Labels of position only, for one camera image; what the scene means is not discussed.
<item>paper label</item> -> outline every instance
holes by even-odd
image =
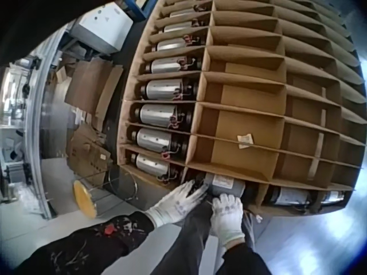
[[[252,135],[250,133],[248,133],[245,136],[237,136],[237,140],[239,142],[253,144]],[[245,149],[245,148],[248,148],[248,147],[249,147],[248,145],[239,144],[239,149]]]
[[[232,189],[234,181],[235,179],[230,176],[214,175],[213,185]]]

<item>gloved hand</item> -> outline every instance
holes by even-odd
[[[155,206],[148,209],[145,214],[152,220],[155,228],[167,223],[175,223],[184,219],[203,200],[207,184],[203,184],[192,195],[188,196],[194,181],[178,186],[171,193],[163,197]]]
[[[233,195],[221,194],[219,199],[213,199],[212,228],[223,246],[229,242],[242,238],[241,223],[243,206],[239,198]]]

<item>gray floor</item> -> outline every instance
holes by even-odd
[[[365,30],[367,28],[363,16],[349,1],[334,0],[332,3],[342,10],[346,25],[352,32],[362,68],[367,70],[365,65],[367,62]],[[131,37],[128,37],[123,51],[115,57],[118,63],[127,64],[124,76],[116,90],[124,89],[128,63],[131,63],[139,33],[144,24],[142,22],[134,25]],[[110,108],[105,125],[105,130],[110,137],[108,145],[112,151],[116,143],[120,96],[120,92],[115,92],[111,105],[116,105],[117,102],[117,107]],[[343,272],[359,254],[367,240],[366,180],[367,172],[364,169],[361,170],[356,191],[347,208],[342,211],[316,217],[264,217],[264,221],[256,225],[257,252],[264,258],[273,274],[340,274]],[[119,184],[115,184],[114,188],[120,197],[126,197],[131,192],[131,182],[121,177]],[[159,200],[164,193],[164,190],[139,183],[139,199],[134,200],[132,204],[140,209],[146,209]]]

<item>yellow round lid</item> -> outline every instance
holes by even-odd
[[[94,219],[97,217],[96,205],[92,200],[91,193],[79,180],[74,181],[74,196],[76,203],[84,215]]]

